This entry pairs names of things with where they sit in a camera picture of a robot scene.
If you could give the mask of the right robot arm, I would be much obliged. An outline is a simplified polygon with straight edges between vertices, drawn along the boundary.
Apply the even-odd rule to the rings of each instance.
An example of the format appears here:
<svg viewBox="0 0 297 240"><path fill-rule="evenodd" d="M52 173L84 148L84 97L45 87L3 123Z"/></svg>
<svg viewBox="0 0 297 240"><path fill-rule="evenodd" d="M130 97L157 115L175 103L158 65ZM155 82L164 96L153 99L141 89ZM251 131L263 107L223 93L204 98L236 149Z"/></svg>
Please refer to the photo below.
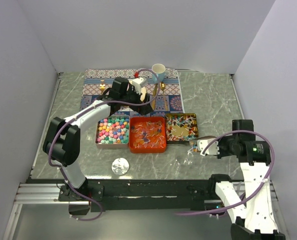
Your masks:
<svg viewBox="0 0 297 240"><path fill-rule="evenodd" d="M254 124L250 119L232 121L232 131L218 137L217 157L235 156L244 179L245 197L241 199L228 175L213 174L207 187L208 195L221 199L231 219L233 240L284 240L274 218L270 173L275 153L272 144L262 137L256 140Z"/></svg>

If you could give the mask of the silver tin of star candies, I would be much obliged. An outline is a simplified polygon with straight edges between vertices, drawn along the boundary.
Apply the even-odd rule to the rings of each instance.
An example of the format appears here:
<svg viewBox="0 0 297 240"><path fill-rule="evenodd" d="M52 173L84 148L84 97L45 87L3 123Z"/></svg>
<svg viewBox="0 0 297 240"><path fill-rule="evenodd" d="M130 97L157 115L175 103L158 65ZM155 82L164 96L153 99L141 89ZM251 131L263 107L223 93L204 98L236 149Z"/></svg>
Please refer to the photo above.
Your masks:
<svg viewBox="0 0 297 240"><path fill-rule="evenodd" d="M129 147L130 117L112 115L97 123L95 145L98 149L117 150Z"/></svg>

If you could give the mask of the aluminium rail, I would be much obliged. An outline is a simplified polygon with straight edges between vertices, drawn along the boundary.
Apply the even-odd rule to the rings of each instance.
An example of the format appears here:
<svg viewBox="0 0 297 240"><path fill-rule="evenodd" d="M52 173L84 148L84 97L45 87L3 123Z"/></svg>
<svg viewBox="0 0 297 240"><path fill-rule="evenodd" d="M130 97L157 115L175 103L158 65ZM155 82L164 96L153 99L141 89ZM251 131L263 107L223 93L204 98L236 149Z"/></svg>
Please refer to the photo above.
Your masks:
<svg viewBox="0 0 297 240"><path fill-rule="evenodd" d="M104 198L175 198L218 200L209 193L206 180L136 180L91 179L91 196L98 202ZM69 201L69 187L65 183L21 183L15 195L16 204L57 204Z"/></svg>

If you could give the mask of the gold tin of lollipops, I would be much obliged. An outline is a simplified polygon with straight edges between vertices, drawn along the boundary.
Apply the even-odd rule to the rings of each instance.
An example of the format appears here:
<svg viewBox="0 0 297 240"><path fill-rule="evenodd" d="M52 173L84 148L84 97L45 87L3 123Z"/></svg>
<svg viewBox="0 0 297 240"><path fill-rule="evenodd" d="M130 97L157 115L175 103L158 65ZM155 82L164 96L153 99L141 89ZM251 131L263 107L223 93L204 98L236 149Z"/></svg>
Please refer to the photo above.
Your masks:
<svg viewBox="0 0 297 240"><path fill-rule="evenodd" d="M195 113L167 113L165 115L166 143L188 145L199 137Z"/></svg>

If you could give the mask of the patterned blue placemat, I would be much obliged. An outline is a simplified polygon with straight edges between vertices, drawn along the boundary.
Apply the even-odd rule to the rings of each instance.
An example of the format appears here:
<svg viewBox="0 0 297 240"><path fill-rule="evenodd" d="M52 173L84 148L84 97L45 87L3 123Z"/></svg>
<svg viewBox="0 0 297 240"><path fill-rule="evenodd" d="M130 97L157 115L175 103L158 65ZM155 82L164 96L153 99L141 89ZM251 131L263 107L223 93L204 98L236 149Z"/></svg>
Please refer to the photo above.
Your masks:
<svg viewBox="0 0 297 240"><path fill-rule="evenodd" d="M101 95L100 82L102 79L105 80L105 89L107 89L112 86L116 77L133 79L136 71L136 69L87 69L84 75L80 109L87 108ZM178 71L167 68L163 83L165 84L164 94L167 101L167 110L165 109L163 92L160 90L155 99L155 109L147 115L148 117L163 117L167 113L184 112Z"/></svg>

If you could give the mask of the cream and orange plate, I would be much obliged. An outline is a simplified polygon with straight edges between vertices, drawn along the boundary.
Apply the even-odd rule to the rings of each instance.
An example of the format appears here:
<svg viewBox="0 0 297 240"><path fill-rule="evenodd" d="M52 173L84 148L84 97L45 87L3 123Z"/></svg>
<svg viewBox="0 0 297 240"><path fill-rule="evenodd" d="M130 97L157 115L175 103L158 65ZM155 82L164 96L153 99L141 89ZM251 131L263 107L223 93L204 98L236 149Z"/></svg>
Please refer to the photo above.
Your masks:
<svg viewBox="0 0 297 240"><path fill-rule="evenodd" d="M127 97L128 97L128 102L133 103L133 104L141 104L142 100L145 97L145 94L147 94L146 86L141 89L141 94L138 94L135 92L135 87L131 85L129 82L129 87L127 90Z"/></svg>

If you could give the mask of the blue mug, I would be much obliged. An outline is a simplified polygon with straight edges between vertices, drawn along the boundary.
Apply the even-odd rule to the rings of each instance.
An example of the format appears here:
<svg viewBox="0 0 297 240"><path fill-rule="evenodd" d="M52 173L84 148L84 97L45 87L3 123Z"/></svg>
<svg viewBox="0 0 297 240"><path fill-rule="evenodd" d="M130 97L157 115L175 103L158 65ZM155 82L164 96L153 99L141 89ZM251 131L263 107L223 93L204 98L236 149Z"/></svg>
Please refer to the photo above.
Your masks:
<svg viewBox="0 0 297 240"><path fill-rule="evenodd" d="M151 67L151 70L155 73L152 75L152 80L154 83L159 83L164 80L166 67L161 63L156 63Z"/></svg>

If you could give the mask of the gold fork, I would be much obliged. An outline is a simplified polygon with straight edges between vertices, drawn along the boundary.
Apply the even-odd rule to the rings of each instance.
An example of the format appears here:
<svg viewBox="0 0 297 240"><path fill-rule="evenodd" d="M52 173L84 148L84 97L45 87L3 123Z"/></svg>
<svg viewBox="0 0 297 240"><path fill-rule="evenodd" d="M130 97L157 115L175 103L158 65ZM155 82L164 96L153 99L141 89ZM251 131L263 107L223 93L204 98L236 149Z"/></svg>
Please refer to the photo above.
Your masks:
<svg viewBox="0 0 297 240"><path fill-rule="evenodd" d="M99 89L100 89L100 94L102 95L103 92L104 92L105 89L106 89L106 84L105 84L105 80L104 80L104 79L101 79L101 80L100 80Z"/></svg>

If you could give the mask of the orange tin of lollipops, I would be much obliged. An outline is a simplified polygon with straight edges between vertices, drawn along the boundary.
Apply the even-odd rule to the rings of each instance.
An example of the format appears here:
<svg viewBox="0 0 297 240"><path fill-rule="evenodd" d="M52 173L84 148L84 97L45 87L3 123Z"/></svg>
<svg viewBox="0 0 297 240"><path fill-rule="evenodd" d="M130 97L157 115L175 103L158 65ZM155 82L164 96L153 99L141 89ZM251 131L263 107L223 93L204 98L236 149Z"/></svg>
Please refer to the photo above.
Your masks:
<svg viewBox="0 0 297 240"><path fill-rule="evenodd" d="M161 116L132 117L128 147L133 154L160 154L167 148L166 124Z"/></svg>

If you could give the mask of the clear jar lid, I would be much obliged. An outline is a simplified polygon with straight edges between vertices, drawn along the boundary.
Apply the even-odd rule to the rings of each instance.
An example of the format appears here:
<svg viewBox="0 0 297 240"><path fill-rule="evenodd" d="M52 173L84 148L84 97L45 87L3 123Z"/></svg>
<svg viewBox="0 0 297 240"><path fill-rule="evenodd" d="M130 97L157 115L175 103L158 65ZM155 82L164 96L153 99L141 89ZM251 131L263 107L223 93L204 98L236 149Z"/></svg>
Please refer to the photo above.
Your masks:
<svg viewBox="0 0 297 240"><path fill-rule="evenodd" d="M116 158L112 164L111 169L116 175L124 175L128 172L130 168L129 162L125 158Z"/></svg>

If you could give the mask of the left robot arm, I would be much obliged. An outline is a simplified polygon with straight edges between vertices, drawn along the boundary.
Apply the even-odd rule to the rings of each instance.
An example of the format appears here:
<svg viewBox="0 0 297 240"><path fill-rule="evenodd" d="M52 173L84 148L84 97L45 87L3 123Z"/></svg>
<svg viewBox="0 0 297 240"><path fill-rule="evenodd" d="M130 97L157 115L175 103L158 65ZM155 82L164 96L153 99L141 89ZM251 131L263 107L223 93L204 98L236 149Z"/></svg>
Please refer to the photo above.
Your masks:
<svg viewBox="0 0 297 240"><path fill-rule="evenodd" d="M119 111L122 106L140 115L153 112L150 96L145 89L147 84L148 80L143 77L117 77L111 87L105 89L84 110L64 119L55 117L51 120L42 150L48 155L49 165L58 167L71 185L70 195L75 200L82 201L88 195L88 179L77 162L81 135L94 124Z"/></svg>

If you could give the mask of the gold spoon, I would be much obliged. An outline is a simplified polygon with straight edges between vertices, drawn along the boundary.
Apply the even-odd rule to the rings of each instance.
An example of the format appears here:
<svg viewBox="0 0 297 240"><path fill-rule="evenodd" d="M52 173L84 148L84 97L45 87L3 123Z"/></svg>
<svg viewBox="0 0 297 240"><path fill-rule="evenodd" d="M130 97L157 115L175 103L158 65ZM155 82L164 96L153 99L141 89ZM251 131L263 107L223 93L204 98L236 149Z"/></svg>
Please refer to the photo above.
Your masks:
<svg viewBox="0 0 297 240"><path fill-rule="evenodd" d="M166 88L166 85L163 82L161 82L160 83L160 90L162 91L164 106L165 106L165 110L167 111L168 110L168 105L167 105L167 100L166 100L166 96L165 96L165 88Z"/></svg>

